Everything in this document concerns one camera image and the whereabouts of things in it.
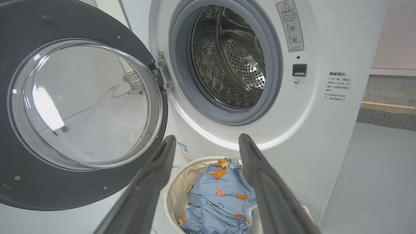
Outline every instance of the white floor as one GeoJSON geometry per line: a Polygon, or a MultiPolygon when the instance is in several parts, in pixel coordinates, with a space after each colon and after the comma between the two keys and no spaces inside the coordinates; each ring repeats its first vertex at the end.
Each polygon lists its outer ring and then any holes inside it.
{"type": "MultiPolygon", "coordinates": [[[[416,233],[416,132],[356,123],[320,225],[323,234],[416,233]]],[[[186,160],[177,154],[174,165],[186,160]]],[[[178,169],[173,168],[172,175],[178,169]]],[[[4,234],[90,234],[120,192],[94,204],[57,212],[37,212],[0,204],[4,234]]],[[[164,214],[162,190],[152,234],[174,233],[164,214]]]]}

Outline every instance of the warning triangle symbol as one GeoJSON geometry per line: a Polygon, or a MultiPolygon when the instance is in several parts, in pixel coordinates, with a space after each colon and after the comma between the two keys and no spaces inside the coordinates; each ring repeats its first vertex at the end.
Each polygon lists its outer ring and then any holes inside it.
{"type": "Polygon", "coordinates": [[[283,4],[283,8],[282,8],[282,10],[285,10],[285,9],[288,9],[288,8],[290,8],[290,6],[289,6],[289,4],[288,4],[287,2],[285,2],[285,3],[283,4]]]}

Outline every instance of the washing machine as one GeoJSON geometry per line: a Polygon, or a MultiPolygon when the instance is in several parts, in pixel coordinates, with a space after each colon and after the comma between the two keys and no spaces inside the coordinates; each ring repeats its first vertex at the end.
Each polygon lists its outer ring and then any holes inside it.
{"type": "Polygon", "coordinates": [[[319,225],[387,0],[122,5],[132,31],[76,0],[1,2],[0,202],[82,207],[124,188],[166,135],[195,160],[240,158],[246,133],[319,225]]]}

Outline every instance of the blue cloth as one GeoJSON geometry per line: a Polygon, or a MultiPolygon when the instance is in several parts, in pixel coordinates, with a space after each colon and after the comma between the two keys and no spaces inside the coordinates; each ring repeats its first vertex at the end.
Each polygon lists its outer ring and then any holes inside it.
{"type": "Polygon", "coordinates": [[[188,190],[188,205],[178,224],[186,233],[246,234],[257,207],[254,189],[247,183],[237,159],[209,164],[188,190]]]}

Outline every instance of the open round door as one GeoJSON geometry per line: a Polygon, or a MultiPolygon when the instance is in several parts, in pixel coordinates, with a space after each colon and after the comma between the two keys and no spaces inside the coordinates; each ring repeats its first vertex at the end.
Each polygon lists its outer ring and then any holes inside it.
{"type": "Polygon", "coordinates": [[[76,0],[0,2],[0,21],[0,202],[70,209],[124,188],[166,129],[150,52],[76,0]]]}

